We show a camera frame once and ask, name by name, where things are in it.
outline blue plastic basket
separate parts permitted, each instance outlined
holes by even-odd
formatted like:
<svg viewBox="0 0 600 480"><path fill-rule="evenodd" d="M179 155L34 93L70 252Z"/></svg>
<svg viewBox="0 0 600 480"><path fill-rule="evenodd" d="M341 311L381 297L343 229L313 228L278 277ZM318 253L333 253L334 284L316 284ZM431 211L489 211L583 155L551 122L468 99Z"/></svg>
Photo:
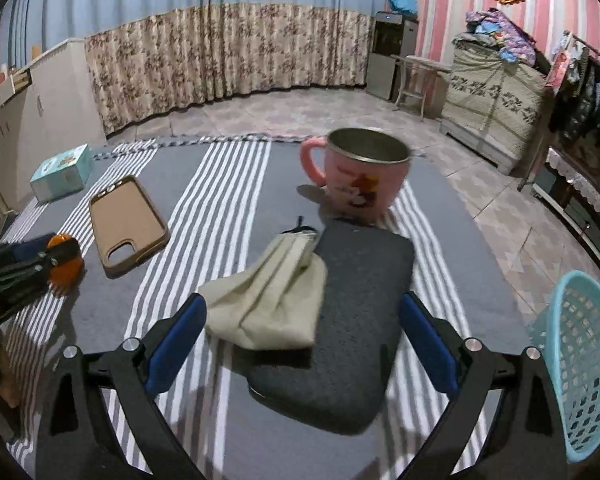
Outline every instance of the blue plastic basket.
<svg viewBox="0 0 600 480"><path fill-rule="evenodd" d="M600 444L600 285L565 274L529 329L554 384L567 459L580 462Z"/></svg>

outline pink striped wall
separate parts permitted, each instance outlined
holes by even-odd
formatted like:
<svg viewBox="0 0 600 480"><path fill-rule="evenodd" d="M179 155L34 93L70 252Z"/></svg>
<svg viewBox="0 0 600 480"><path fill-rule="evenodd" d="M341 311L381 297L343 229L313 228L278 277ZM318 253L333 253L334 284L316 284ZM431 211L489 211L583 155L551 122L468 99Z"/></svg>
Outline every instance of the pink striped wall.
<svg viewBox="0 0 600 480"><path fill-rule="evenodd" d="M597 0L528 0L501 6L495 0L418 0L420 29L416 54L451 63L451 40L464 31L468 10L498 7L536 38L550 55L564 30L574 32L600 50L600 4Z"/></svg>

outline gray mat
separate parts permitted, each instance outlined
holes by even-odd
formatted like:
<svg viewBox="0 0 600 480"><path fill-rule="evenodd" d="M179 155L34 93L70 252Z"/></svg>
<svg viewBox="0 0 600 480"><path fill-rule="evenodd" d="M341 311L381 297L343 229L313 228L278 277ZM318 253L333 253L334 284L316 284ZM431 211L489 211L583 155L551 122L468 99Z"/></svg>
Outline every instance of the gray mat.
<svg viewBox="0 0 600 480"><path fill-rule="evenodd" d="M86 274L76 293L51 295L19 313L7 328L8 352L23 385L25 437L10 451L32 474L39 409L61 349L115 348L173 314L202 283L243 269L297 216L320 228L332 216L308 185L298 144L269 137L195 142L159 148L156 140L126 144L96 158L81 193L47 206L29 205L7 235L31 238L68 231L80 241ZM126 275L105 277L93 247L88 199L113 180L138 176L169 221L168 246ZM435 316L463 336L497 351L519 352L525 329L509 285L459 197L435 167L416 158L381 226L412 238L413 286ZM285 418L251 398L240 352L201 336L158 406L205 476L250 479L396 478L446 406L408 342L398 349L386 405L364 433L339 436ZM484 410L459 467L471 465L486 435L494 400ZM107 405L129 462L146 468L115 395Z"/></svg>

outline tiled floor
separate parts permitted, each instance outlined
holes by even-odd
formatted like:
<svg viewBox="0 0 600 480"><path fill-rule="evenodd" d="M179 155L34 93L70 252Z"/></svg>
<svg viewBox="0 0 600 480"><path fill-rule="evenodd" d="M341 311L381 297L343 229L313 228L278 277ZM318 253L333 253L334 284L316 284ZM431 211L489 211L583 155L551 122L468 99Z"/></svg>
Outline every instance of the tiled floor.
<svg viewBox="0 0 600 480"><path fill-rule="evenodd" d="M484 234L527 322L545 308L565 272L584 270L600 283L600 270L585 250L528 189L517 192L517 179L442 136L437 121L420 122L414 115L393 111L392 104L363 90L309 88L236 97L153 118L109 140L116 144L193 133L312 136L339 126L382 128L440 168Z"/></svg>

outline pile of clothes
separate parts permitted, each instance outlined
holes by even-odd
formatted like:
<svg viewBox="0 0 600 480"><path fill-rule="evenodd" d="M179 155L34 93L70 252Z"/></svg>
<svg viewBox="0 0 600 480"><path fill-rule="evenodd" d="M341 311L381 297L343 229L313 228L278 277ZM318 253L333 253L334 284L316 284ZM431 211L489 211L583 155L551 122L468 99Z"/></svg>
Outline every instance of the pile of clothes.
<svg viewBox="0 0 600 480"><path fill-rule="evenodd" d="M454 44L457 41L479 43L496 50L504 61L528 64L543 75L547 75L551 69L546 57L536 49L536 40L498 9L468 12L466 32L458 34Z"/></svg>

